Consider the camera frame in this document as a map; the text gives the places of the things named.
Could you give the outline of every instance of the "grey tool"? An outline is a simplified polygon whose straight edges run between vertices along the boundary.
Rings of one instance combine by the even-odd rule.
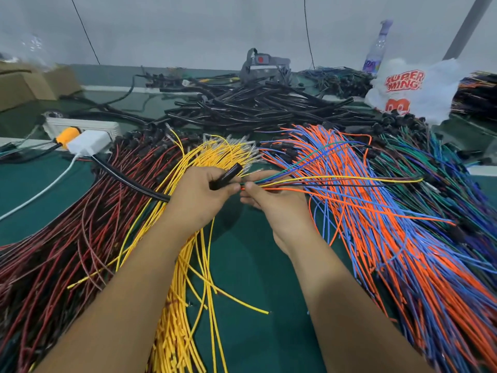
[[[273,66],[276,68],[252,68],[257,66]],[[239,77],[242,83],[258,81],[270,77],[272,81],[290,85],[291,74],[290,59],[259,53],[257,49],[251,48],[247,52],[247,60],[244,62]]]

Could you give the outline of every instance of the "clear plastic bottle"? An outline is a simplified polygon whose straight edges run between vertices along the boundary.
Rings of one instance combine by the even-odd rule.
[[[366,56],[366,61],[364,62],[364,66],[362,67],[363,72],[368,72],[372,75],[376,75],[378,73],[378,69],[380,68],[381,61],[383,60],[383,56],[385,55],[385,50],[387,49],[387,34],[390,26],[394,23],[392,19],[386,19],[381,21],[382,27],[380,30],[380,35],[371,46],[368,55]]]

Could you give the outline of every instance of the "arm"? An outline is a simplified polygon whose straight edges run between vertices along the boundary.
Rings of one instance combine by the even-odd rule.
[[[181,247],[239,191],[239,184],[209,189],[223,173],[191,168],[183,175],[163,215],[36,373],[144,371]]]
[[[262,171],[249,180],[273,174]],[[328,372],[432,371],[316,232],[304,194],[270,193],[248,182],[241,196],[262,209],[292,261]]]

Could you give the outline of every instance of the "forearm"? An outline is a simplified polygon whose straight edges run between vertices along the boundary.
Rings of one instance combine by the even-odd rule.
[[[432,371],[319,235],[289,255],[328,372]]]
[[[187,236],[159,219],[36,373],[144,371]]]

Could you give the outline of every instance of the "red logo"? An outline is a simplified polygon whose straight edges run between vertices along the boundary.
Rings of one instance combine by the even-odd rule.
[[[385,81],[387,93],[399,90],[418,90],[425,79],[425,72],[422,70],[410,70],[401,74],[388,76]]]
[[[408,99],[389,99],[387,104],[385,105],[386,112],[392,112],[393,110],[397,110],[400,115],[407,114],[411,107],[411,102]]]

